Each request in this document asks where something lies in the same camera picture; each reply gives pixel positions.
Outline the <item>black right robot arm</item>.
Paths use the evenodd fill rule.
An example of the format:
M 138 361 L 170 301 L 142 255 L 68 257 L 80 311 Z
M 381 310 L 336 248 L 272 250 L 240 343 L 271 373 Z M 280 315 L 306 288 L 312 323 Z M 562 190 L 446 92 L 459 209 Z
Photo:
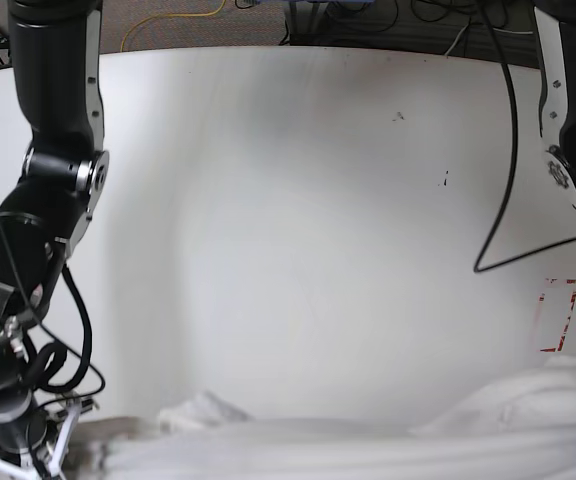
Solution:
M 17 98 L 32 138 L 14 189 L 0 201 L 0 473 L 60 479 L 93 371 L 92 325 L 77 303 L 83 341 L 36 348 L 68 259 L 92 221 L 109 170 L 99 86 L 99 1 L 12 1 L 9 44 Z

